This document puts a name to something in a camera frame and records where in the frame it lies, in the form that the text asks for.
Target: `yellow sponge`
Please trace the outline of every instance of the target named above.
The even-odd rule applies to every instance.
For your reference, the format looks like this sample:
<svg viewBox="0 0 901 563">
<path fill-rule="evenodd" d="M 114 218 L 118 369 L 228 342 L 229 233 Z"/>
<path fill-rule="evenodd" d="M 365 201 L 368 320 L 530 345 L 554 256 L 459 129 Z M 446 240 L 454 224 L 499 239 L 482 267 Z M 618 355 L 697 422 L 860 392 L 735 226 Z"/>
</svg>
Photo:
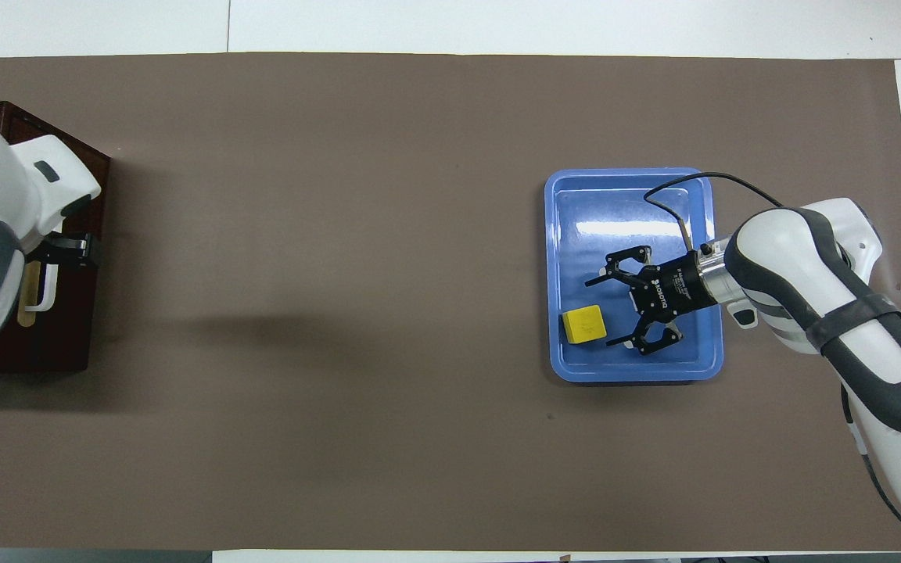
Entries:
<svg viewBox="0 0 901 563">
<path fill-rule="evenodd" d="M 565 325 L 565 337 L 569 339 L 569 343 L 590 342 L 607 335 L 604 316 L 600 313 L 598 304 L 565 311 L 562 313 L 562 324 Z"/>
</svg>

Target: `black strap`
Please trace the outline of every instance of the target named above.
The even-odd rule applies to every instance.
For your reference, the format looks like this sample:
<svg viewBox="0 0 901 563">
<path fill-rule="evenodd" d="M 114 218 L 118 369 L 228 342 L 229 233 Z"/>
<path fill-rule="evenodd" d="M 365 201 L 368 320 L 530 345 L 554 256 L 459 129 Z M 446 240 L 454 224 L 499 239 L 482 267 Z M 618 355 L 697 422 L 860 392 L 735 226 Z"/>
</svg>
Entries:
<svg viewBox="0 0 901 563">
<path fill-rule="evenodd" d="M 805 336 L 822 352 L 823 346 L 831 339 L 860 327 L 867 321 L 873 321 L 882 314 L 898 314 L 901 318 L 901 310 L 881 293 L 868 293 L 863 298 L 852 300 L 826 313 L 826 317 L 812 323 L 805 329 Z"/>
</svg>

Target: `brown mat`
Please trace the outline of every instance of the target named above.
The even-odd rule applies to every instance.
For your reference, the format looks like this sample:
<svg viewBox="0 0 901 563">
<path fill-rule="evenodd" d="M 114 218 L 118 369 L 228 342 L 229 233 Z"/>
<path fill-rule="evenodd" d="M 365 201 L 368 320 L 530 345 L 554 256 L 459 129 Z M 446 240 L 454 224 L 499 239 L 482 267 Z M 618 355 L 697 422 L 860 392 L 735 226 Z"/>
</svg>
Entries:
<svg viewBox="0 0 901 563">
<path fill-rule="evenodd" d="M 0 546 L 901 549 L 766 327 L 705 384 L 558 380 L 541 207 L 566 167 L 850 195 L 901 306 L 889 61 L 0 59 L 0 99 L 114 158 L 89 371 L 0 378 Z"/>
</svg>

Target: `blue plastic tray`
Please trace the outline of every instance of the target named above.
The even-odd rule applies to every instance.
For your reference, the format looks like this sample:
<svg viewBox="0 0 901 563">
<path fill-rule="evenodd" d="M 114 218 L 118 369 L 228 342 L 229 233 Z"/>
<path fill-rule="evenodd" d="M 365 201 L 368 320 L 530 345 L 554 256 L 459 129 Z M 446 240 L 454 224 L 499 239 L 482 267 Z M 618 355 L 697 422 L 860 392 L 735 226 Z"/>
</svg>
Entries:
<svg viewBox="0 0 901 563">
<path fill-rule="evenodd" d="M 665 181 L 697 172 L 694 168 L 605 168 L 560 170 L 544 185 L 547 234 L 547 326 L 551 366 L 570 382 L 690 382 L 705 380 L 722 368 L 722 314 L 708 307 L 677 318 L 682 342 L 641 356 L 625 346 L 605 346 L 628 334 L 637 323 L 628 288 L 618 281 L 587 288 L 604 256 L 629 246 L 650 245 L 654 264 L 685 252 L 676 221 L 641 197 Z M 686 181 L 654 196 L 687 222 L 694 244 L 715 238 L 714 204 L 707 178 Z M 640 264 L 628 260 L 626 270 Z M 571 345 L 562 327 L 562 311 L 598 304 L 607 339 Z M 654 325 L 648 339 L 658 338 Z"/>
</svg>

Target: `black cable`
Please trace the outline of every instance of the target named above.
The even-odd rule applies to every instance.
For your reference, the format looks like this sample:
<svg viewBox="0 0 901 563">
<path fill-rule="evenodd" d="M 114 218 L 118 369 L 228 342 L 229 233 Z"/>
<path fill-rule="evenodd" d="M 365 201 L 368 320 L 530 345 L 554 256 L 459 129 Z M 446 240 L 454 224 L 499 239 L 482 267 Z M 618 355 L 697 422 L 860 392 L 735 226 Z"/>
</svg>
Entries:
<svg viewBox="0 0 901 563">
<path fill-rule="evenodd" d="M 850 396 L 847 396 L 847 388 L 843 385 L 840 385 L 840 404 L 843 406 L 843 418 L 847 420 L 847 424 L 854 424 L 854 414 L 850 412 Z M 864 454 L 861 456 L 861 460 L 864 462 L 865 469 L 868 470 L 868 476 L 871 477 L 871 484 L 874 485 L 876 491 L 878 491 L 878 496 L 882 498 L 885 506 L 889 507 L 889 510 L 892 512 L 892 515 L 896 517 L 896 520 L 901 522 L 901 513 L 899 512 L 899 509 L 892 504 L 888 495 L 885 494 L 885 489 L 882 489 L 882 484 L 878 481 L 878 474 L 875 473 L 875 467 L 871 463 L 871 457 Z"/>
<path fill-rule="evenodd" d="M 687 232 L 687 224 L 685 224 L 683 218 L 680 217 L 680 215 L 676 213 L 676 211 L 673 211 L 672 208 L 664 206 L 664 204 L 659 202 L 653 202 L 650 197 L 655 195 L 656 192 L 660 192 L 660 190 L 662 189 L 669 188 L 671 185 L 678 185 L 678 183 L 685 181 L 693 181 L 693 179 L 697 178 L 722 178 L 727 179 L 727 181 L 736 182 L 738 183 L 738 185 L 744 186 L 744 188 L 750 190 L 750 192 L 754 192 L 756 195 L 763 197 L 763 199 L 773 204 L 773 206 L 783 207 L 782 204 L 778 202 L 778 200 L 774 199 L 771 195 L 769 195 L 769 193 L 766 193 L 764 192 L 764 190 L 757 188 L 757 186 L 752 185 L 752 183 L 750 182 L 744 181 L 744 179 L 736 178 L 736 176 L 732 174 L 725 174 L 725 172 L 695 172 L 694 174 L 687 174 L 686 176 L 680 176 L 679 178 L 672 179 L 672 181 L 661 183 L 660 185 L 655 186 L 655 188 L 648 190 L 648 192 L 644 194 L 643 199 L 646 200 L 646 202 L 653 204 L 653 206 L 657 206 L 658 208 L 660 208 L 660 210 L 664 210 L 666 211 L 666 213 L 673 215 L 673 218 L 677 220 L 677 225 L 679 225 L 680 227 L 680 236 L 682 236 L 684 240 L 684 246 L 687 247 L 688 252 L 694 249 L 694 245 L 693 242 L 691 242 L 691 234 L 690 232 Z"/>
</svg>

